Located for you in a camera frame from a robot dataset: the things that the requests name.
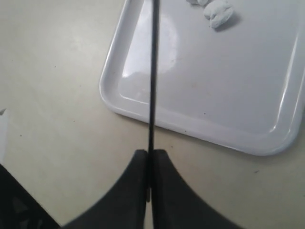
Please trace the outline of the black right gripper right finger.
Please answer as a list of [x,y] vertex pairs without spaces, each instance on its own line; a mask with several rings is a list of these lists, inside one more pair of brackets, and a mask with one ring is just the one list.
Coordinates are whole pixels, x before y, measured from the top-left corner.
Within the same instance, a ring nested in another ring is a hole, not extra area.
[[152,216],[155,229],[241,228],[203,201],[162,149],[152,154]]

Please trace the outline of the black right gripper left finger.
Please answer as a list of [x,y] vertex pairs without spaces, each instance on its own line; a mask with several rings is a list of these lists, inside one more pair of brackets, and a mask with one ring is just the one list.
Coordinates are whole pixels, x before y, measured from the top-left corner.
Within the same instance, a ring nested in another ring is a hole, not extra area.
[[114,186],[64,229],[143,229],[147,195],[145,150],[136,150]]

